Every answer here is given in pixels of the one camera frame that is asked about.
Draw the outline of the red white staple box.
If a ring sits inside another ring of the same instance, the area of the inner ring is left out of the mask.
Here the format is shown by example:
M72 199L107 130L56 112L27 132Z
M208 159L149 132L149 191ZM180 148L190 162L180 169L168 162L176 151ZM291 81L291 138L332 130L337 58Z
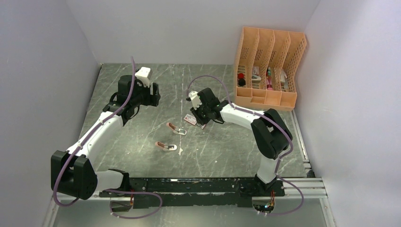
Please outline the red white staple box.
M194 117L194 116L192 116L192 115L190 115L190 114L186 114L186 116L183 118L184 119L184 121L186 121L187 123L189 123L189 124L191 124L191 125L193 125L193 126L196 126L196 127L198 127L198 128L201 128L202 130L205 128L205 124L201 124L201 123L198 123L197 122L197 120L196 120L196 118Z

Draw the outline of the pink stapler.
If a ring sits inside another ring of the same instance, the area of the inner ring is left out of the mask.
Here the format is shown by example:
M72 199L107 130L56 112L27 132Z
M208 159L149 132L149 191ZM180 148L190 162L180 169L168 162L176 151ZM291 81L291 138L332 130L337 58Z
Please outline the pink stapler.
M166 123L167 127L170 128L173 133L178 134L178 135L186 135L187 134L187 130L179 128L178 126L173 125L170 122Z
M163 151L176 151L177 150L177 146L176 145L172 145L172 144L166 144L166 143L162 143L162 142L156 142L155 145L162 149Z

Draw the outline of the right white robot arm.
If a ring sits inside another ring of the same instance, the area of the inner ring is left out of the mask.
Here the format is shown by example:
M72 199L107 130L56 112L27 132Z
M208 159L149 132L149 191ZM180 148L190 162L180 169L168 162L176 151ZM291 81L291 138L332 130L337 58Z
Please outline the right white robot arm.
M190 111L202 125L209 121L227 122L252 131L262 155L255 190L261 196L268 195L273 190L272 182L277 179L281 153L293 147L293 136L279 113L274 109L256 111L229 100L220 101L209 87L189 92L186 101L192 104Z

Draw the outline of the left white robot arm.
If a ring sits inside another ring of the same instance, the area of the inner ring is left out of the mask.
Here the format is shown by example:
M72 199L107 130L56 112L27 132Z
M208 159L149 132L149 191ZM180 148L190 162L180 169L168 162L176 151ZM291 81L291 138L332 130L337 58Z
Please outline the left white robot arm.
M58 193L77 201L87 200L95 192L112 190L123 197L132 191L127 172L117 169L96 172L92 162L114 133L122 129L142 105L158 106L158 84L151 83L150 78L150 72L121 76L117 92L95 124L66 151L54 152L51 157L51 188L57 205L64 205L58 200Z

